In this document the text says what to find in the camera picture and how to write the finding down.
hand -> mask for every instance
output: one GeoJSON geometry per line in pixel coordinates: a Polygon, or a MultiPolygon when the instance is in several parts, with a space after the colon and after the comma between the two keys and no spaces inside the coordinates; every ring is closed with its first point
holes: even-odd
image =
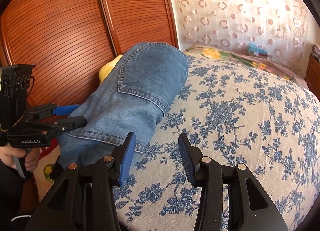
{"type": "MultiPolygon", "coordinates": [[[[6,165],[13,169],[17,169],[13,156],[22,158],[26,155],[24,149],[12,148],[10,144],[0,147],[0,160],[6,165]]],[[[33,172],[39,163],[40,150],[39,148],[33,148],[30,153],[27,154],[25,158],[25,167],[27,171],[33,172]]]]}

blue floral pattern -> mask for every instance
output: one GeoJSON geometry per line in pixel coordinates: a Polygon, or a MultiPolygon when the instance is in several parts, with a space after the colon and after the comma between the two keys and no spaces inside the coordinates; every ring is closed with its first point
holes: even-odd
{"type": "MultiPolygon", "coordinates": [[[[318,113],[316,97],[295,83],[190,57],[185,86],[125,185],[114,188],[119,219],[130,230],[193,230],[201,188],[186,179],[177,142],[185,133],[220,164],[246,164],[294,230],[320,192],[318,113]]],[[[227,230],[227,186],[223,191],[227,230]]]]}

jeans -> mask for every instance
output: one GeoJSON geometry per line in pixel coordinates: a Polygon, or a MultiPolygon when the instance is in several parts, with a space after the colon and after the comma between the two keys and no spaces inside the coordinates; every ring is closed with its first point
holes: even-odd
{"type": "Polygon", "coordinates": [[[131,165],[139,160],[156,125],[188,76],[188,57],[165,43],[140,43],[128,50],[111,73],[70,116],[87,125],[58,137],[59,163],[95,163],[123,144],[128,132],[137,139],[131,165]]]}

bolt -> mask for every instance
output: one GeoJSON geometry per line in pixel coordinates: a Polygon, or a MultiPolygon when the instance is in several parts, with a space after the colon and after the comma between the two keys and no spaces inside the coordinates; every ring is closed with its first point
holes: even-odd
{"type": "Polygon", "coordinates": [[[111,161],[113,160],[113,157],[112,157],[111,155],[107,155],[107,156],[105,156],[105,157],[103,158],[103,160],[104,160],[105,162],[111,162],[111,161]]]}
{"type": "Polygon", "coordinates": [[[71,164],[69,164],[69,166],[68,166],[68,168],[69,168],[70,170],[74,170],[74,169],[76,169],[76,167],[77,167],[77,164],[76,164],[76,163],[71,163],[71,164]]]}
{"type": "Polygon", "coordinates": [[[247,166],[245,166],[244,164],[238,164],[238,168],[240,170],[245,170],[247,168],[247,166]]]}
{"type": "Polygon", "coordinates": [[[209,163],[209,162],[211,162],[211,158],[210,158],[210,157],[207,157],[207,156],[202,157],[201,160],[202,160],[204,163],[209,163]]]}

wooden wardrobe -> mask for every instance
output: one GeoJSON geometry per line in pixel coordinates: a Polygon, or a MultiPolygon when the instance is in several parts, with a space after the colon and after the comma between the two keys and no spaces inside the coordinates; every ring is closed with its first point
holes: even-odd
{"type": "Polygon", "coordinates": [[[170,0],[12,0],[0,23],[2,65],[36,65],[30,105],[83,103],[134,44],[178,45],[170,0]]]}

